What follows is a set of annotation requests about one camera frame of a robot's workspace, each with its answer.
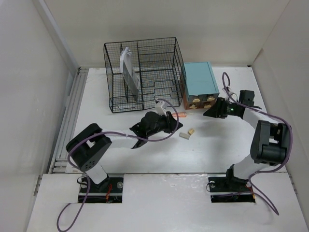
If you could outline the teal and orange drawer box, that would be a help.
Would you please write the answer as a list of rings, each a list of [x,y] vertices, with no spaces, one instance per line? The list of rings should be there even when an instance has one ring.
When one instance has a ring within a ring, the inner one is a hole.
[[[184,108],[210,109],[217,101],[219,88],[212,65],[205,62],[186,62],[186,87],[184,91]]]

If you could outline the black setup guide booklet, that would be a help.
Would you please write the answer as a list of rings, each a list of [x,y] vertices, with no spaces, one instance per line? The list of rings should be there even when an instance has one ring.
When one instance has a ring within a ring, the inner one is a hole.
[[[140,91],[140,78],[134,71],[130,62],[123,61],[121,65],[124,80],[132,93],[133,99],[137,101],[139,98],[139,91]]]

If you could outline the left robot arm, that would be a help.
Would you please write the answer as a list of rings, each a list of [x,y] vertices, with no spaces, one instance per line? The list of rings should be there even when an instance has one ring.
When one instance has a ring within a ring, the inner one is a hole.
[[[99,161],[107,152],[114,149],[137,149],[145,145],[150,137],[164,132],[173,134],[183,127],[170,111],[164,115],[147,112],[134,126],[125,131],[106,131],[92,123],[75,136],[66,145],[70,154],[68,161],[90,178],[90,186],[96,191],[103,192],[110,182],[110,177]]]

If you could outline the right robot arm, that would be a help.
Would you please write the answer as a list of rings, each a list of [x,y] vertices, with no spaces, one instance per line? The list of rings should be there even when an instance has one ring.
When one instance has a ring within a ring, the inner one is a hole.
[[[209,177],[211,192],[245,192],[253,174],[284,163],[290,148],[290,133],[284,123],[257,112],[254,91],[241,90],[239,101],[219,97],[204,115],[213,118],[238,116],[255,130],[250,152],[242,161],[231,165],[224,177]]]

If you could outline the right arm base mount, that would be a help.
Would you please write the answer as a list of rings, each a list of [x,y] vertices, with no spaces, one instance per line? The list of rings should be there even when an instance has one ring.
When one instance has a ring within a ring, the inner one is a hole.
[[[236,178],[232,174],[210,175],[207,190],[212,203],[255,203],[248,180]]]

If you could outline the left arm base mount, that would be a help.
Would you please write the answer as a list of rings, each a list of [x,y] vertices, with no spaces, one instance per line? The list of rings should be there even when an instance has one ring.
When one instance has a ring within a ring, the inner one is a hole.
[[[86,177],[78,177],[77,183],[80,185],[78,203],[82,203],[87,192]],[[110,176],[108,184],[101,189],[92,180],[90,180],[90,183],[90,190],[85,203],[122,203],[124,176]]]

